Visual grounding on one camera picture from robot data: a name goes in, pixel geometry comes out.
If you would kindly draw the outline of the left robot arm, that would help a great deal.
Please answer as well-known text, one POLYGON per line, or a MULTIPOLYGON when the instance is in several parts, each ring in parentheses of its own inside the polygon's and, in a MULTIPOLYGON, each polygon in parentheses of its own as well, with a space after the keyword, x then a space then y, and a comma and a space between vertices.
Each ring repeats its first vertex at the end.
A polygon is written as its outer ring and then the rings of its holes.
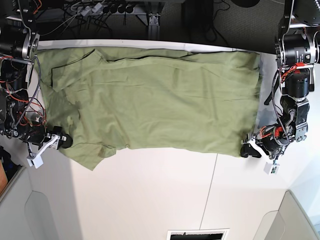
POLYGON ((320 61, 320 2, 318 0, 286 0, 275 38, 277 70, 271 92, 264 105, 277 109, 276 91, 281 91, 282 113, 276 123, 265 125, 257 133, 249 133, 241 142, 240 155, 276 161, 289 144, 306 139, 307 96, 315 89, 315 64, 320 61))

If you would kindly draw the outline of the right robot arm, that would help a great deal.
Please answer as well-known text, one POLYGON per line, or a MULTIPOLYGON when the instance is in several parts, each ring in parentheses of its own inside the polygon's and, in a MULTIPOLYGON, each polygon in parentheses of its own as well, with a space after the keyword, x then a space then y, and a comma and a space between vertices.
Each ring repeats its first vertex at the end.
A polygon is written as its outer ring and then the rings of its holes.
POLYGON ((39 147, 57 137, 53 147, 67 149, 72 138, 60 126, 47 128, 45 108, 36 99, 40 83, 32 96, 28 94, 34 65, 39 63, 36 14, 42 6, 41 0, 0 2, 0 133, 39 147))

